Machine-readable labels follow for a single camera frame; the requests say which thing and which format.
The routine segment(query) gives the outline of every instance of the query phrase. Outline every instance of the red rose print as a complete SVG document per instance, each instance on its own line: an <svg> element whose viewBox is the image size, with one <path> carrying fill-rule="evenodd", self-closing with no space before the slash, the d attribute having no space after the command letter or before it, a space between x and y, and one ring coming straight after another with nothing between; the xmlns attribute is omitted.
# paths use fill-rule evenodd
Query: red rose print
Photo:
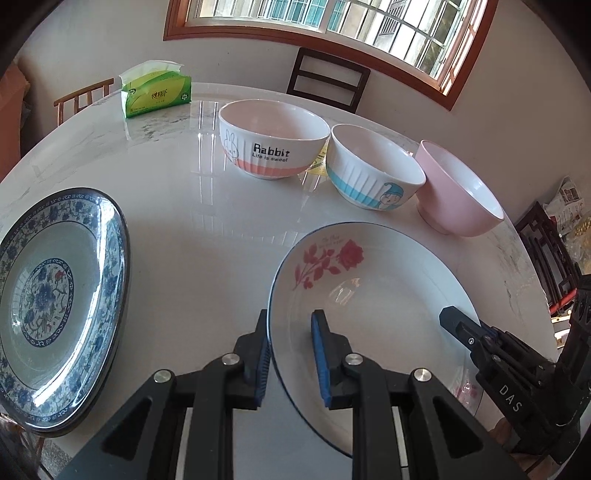
<svg viewBox="0 0 591 480"><path fill-rule="evenodd" d="M340 274L342 270L336 265L331 265L334 258L345 270L355 268L363 261L363 248L352 240L345 243L340 252L334 257L335 250L332 248L328 250L323 248L320 257L316 256L317 253L318 246L316 244L312 244L308 249L304 250L304 266L301 267L300 264L297 264L295 267L294 290L300 283L304 284L304 290L312 288L314 286L313 281L320 280L325 270L328 270L333 275Z"/></svg>
<svg viewBox="0 0 591 480"><path fill-rule="evenodd" d="M352 240L344 244L336 256L337 261L343 265L345 270L355 268L363 261L363 248Z"/></svg>

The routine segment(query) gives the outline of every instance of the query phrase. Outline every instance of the white wall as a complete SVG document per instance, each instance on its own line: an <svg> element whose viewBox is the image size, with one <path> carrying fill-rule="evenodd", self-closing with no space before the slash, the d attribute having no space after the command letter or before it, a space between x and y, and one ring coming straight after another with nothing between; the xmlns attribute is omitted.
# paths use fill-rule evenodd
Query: white wall
<svg viewBox="0 0 591 480"><path fill-rule="evenodd" d="M297 47L237 38L163 42L167 5L168 0L64 0L18 58L35 106L28 141L56 126L53 100L149 59L184 63L197 82L286 90ZM591 205L591 92L550 30L520 0L499 2L451 112L372 72L358 114L452 150L513 220L535 199L551 196L566 174Z"/></svg>

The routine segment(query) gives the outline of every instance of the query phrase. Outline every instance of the plate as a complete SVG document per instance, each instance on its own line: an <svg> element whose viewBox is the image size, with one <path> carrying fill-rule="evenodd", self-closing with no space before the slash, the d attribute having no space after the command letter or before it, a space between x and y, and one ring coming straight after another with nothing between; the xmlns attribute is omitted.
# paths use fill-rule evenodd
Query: plate
<svg viewBox="0 0 591 480"><path fill-rule="evenodd" d="M300 240L275 275L267 327L275 370L302 418L346 455L352 411L329 411L320 396L310 315L324 309L330 329L383 368L426 367L475 414L482 398L468 349L439 325L454 305L478 322L452 272L412 238L373 223L338 223Z"/></svg>
<svg viewBox="0 0 591 480"><path fill-rule="evenodd" d="M129 238L107 195L78 188L27 211L0 244L0 401L59 436L95 399L116 350Z"/></svg>

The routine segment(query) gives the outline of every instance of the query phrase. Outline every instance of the blue and white porcelain plate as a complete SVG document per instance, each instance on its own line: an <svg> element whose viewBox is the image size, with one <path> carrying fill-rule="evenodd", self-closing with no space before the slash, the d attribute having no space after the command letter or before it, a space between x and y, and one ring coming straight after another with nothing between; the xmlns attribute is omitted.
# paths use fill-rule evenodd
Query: blue and white porcelain plate
<svg viewBox="0 0 591 480"><path fill-rule="evenodd" d="M0 244L0 401L58 436L83 418L116 350L129 278L119 207L87 188L40 201Z"/></svg>

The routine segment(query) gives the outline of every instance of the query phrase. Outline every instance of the round table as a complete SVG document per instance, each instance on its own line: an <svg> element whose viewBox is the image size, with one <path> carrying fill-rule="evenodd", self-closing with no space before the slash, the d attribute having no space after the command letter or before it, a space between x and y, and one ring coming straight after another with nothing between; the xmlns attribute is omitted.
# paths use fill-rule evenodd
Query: round table
<svg viewBox="0 0 591 480"><path fill-rule="evenodd" d="M129 226L131 283L119 350L87 419L56 440L66 453L74 455L154 371L183 374L231 351L267 307L289 249L335 222L380 223L414 238L450 268L484 322L556 360L545 295L509 220L478 238L444 236L421 219L415 198L392 212L372 212L345 201L327 177L253 178L226 160L217 136L220 107L246 98L280 99L330 126L356 124L412 153L418 147L310 100L194 83L191 104L127 120L119 92L95 102L44 138L2 182L2 236L35 202L77 186L110 195ZM485 396L477 418L491 428L500 416ZM350 478L350 459L305 424L274 372L262 408L235 413L234 436L237 479Z"/></svg>

